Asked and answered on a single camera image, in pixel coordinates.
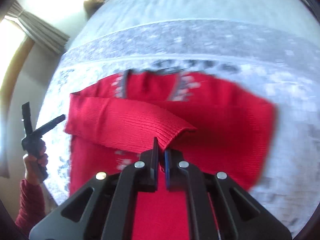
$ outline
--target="white wall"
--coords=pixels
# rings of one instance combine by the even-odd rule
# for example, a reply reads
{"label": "white wall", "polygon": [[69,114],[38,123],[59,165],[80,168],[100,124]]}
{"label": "white wall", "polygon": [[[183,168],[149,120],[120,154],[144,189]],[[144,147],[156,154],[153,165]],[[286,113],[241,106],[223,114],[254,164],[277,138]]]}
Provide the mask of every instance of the white wall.
{"label": "white wall", "polygon": [[0,178],[0,198],[12,218],[19,210],[20,180],[24,178],[21,147],[24,137],[21,105],[30,101],[33,127],[40,112],[45,93],[57,67],[59,57],[44,52],[38,45],[31,49],[15,85],[7,125],[7,158],[10,179]]}
{"label": "white wall", "polygon": [[70,41],[78,35],[87,22],[83,1],[18,0],[25,10],[69,35]]}

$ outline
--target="red sweater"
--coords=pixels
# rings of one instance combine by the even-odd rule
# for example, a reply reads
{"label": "red sweater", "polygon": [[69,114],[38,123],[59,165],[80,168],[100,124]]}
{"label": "red sweater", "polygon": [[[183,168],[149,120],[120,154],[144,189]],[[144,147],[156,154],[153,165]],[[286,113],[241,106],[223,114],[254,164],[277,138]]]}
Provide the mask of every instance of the red sweater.
{"label": "red sweater", "polygon": [[34,186],[23,179],[20,183],[20,210],[16,225],[29,236],[30,230],[45,217],[44,197],[40,185]]}
{"label": "red sweater", "polygon": [[[106,77],[70,97],[70,194],[99,171],[120,172],[151,149],[171,147],[202,171],[225,171],[243,188],[257,181],[275,108],[238,85],[200,73]],[[133,238],[188,239],[185,196],[139,193]]]}

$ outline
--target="gray curtain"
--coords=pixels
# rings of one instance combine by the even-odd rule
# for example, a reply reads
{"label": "gray curtain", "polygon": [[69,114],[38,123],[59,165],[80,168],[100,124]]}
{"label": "gray curtain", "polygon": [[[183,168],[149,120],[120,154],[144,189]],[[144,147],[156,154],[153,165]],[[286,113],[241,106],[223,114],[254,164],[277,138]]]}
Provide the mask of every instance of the gray curtain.
{"label": "gray curtain", "polygon": [[14,18],[26,34],[41,47],[55,54],[65,51],[64,46],[69,36],[25,11],[17,1],[9,9],[6,18]]}

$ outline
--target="window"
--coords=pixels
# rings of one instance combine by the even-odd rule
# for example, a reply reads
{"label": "window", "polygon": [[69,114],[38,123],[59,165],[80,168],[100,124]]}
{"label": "window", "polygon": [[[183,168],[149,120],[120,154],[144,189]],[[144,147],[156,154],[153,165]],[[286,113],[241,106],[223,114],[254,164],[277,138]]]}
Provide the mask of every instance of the window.
{"label": "window", "polygon": [[7,116],[20,70],[34,42],[14,22],[0,22],[0,176],[9,177],[6,156]]}

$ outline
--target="maroon sleeve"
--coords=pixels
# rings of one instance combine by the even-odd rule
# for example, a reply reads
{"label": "maroon sleeve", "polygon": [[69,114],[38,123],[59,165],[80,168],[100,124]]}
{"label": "maroon sleeve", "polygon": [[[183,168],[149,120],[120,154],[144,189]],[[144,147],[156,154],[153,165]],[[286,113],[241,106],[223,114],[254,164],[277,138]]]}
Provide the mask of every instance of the maroon sleeve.
{"label": "maroon sleeve", "polygon": [[20,210],[16,225],[29,236],[30,230],[45,217],[44,197],[40,185],[34,186],[23,179],[20,183]]}

